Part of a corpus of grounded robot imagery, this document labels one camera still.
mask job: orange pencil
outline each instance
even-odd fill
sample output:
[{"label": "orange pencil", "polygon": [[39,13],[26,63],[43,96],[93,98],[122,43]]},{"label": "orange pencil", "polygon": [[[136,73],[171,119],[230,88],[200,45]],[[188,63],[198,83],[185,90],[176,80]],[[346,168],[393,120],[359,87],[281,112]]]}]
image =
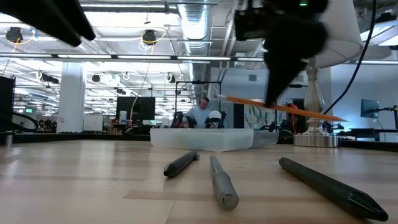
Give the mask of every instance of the orange pencil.
[{"label": "orange pencil", "polygon": [[[244,104],[244,105],[254,105],[254,106],[258,106],[258,107],[265,107],[264,104],[261,102],[240,99],[240,98],[232,97],[232,96],[215,95],[215,98],[225,99],[225,100],[228,100],[228,101],[231,101],[234,103],[239,103],[239,104]],[[287,113],[292,113],[292,114],[297,114],[297,115],[302,115],[302,116],[306,116],[309,118],[318,118],[318,119],[324,119],[324,120],[329,120],[329,121],[346,121],[346,120],[336,117],[336,116],[325,115],[325,114],[320,114],[320,113],[305,111],[305,110],[296,110],[296,109],[292,109],[292,108],[289,108],[286,106],[274,105],[274,106],[271,106],[270,109],[284,111]]]}]

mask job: monitor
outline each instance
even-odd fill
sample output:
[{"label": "monitor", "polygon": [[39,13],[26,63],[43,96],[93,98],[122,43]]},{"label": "monitor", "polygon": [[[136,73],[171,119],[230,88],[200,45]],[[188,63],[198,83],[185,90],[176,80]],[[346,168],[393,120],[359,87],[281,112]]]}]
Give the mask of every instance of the monitor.
[{"label": "monitor", "polygon": [[379,118],[379,112],[374,111],[379,109],[379,102],[375,100],[362,99],[361,102],[361,117],[362,118]]},{"label": "monitor", "polygon": [[[119,119],[120,111],[127,111],[127,119],[130,119],[130,111],[135,99],[130,96],[118,97],[116,119]],[[139,97],[134,105],[132,119],[155,120],[155,97]]]}]

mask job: air duct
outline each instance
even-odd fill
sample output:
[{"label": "air duct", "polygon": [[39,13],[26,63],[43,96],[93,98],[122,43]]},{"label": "air duct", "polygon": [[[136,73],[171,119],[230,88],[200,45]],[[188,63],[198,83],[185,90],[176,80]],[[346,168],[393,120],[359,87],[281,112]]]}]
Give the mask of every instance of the air duct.
[{"label": "air duct", "polygon": [[[181,27],[185,40],[206,40],[209,32],[210,6],[202,4],[181,4],[178,6],[181,15]],[[209,45],[202,42],[185,42],[185,50],[189,56],[208,55]],[[210,72],[206,71],[205,63],[191,63],[189,65],[191,80],[209,81]],[[195,98],[201,98],[201,88],[193,87]]]}]

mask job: ceiling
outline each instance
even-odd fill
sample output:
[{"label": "ceiling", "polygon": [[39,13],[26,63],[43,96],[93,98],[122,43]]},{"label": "ceiling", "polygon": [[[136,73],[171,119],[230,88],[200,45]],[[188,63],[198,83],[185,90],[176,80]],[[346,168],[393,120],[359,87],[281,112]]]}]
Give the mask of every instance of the ceiling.
[{"label": "ceiling", "polygon": [[[175,2],[189,0],[169,1],[171,12],[177,10]],[[90,4],[93,7],[85,8],[89,22],[96,32],[97,38],[91,42],[84,40],[78,47],[71,47],[54,39],[47,34],[37,31],[37,38],[33,38],[32,28],[17,19],[0,14],[0,34],[4,34],[11,26],[21,27],[24,36],[24,45],[15,46],[0,35],[1,52],[18,53],[42,53],[42,54],[154,54],[154,55],[185,55],[185,41],[181,27],[181,18],[174,13],[154,13],[149,5],[162,7],[163,1],[112,1],[118,4],[134,4],[131,12],[119,12],[121,8],[109,7],[109,1],[82,1],[82,5]],[[249,40],[245,42],[235,41],[233,36],[232,16],[237,5],[233,0],[213,1],[218,4],[210,5],[210,34],[208,55],[229,56],[243,54],[246,57],[255,55],[259,50],[260,40]],[[355,0],[358,8],[364,9],[369,1]],[[393,5],[393,1],[383,1],[385,5]],[[145,30],[154,30],[157,39],[160,39],[154,47],[145,46],[141,35]],[[59,85],[44,83],[39,78],[42,73],[50,75],[62,81],[62,62],[60,61],[37,61],[0,58],[0,69],[4,75],[16,77],[16,104],[18,108],[30,105],[39,106],[39,113],[45,115],[56,115],[59,99]],[[135,63],[135,62],[83,62],[87,71],[86,85],[86,113],[114,114],[116,104],[114,100],[120,94],[113,88],[118,86],[125,90],[129,96],[156,96],[157,113],[168,116],[174,108],[175,84],[166,79],[173,75],[176,80],[190,81],[190,65],[188,63]],[[219,72],[211,73],[210,79],[217,80]],[[227,72],[227,83],[242,82],[237,75],[238,72]],[[101,77],[100,82],[93,82],[93,75]],[[192,98],[192,87],[186,86],[178,96],[178,108],[183,111],[189,110],[196,102]]]}]

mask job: marker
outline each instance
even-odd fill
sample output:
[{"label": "marker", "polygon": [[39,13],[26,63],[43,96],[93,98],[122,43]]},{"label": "marker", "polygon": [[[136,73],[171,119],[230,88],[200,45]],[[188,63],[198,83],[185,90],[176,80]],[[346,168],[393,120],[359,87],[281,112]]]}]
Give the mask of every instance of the marker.
[{"label": "marker", "polygon": [[216,156],[210,157],[210,169],[213,176],[213,187],[221,208],[232,210],[238,206],[239,197],[232,185],[231,178],[223,170]]},{"label": "marker", "polygon": [[164,167],[163,175],[166,177],[175,177],[181,170],[186,168],[192,161],[197,161],[199,159],[199,154],[196,151],[188,152],[182,157],[174,160],[173,162],[167,164]]},{"label": "marker", "polygon": [[383,222],[388,220],[388,214],[367,193],[284,157],[279,159],[279,165],[349,214]]}]

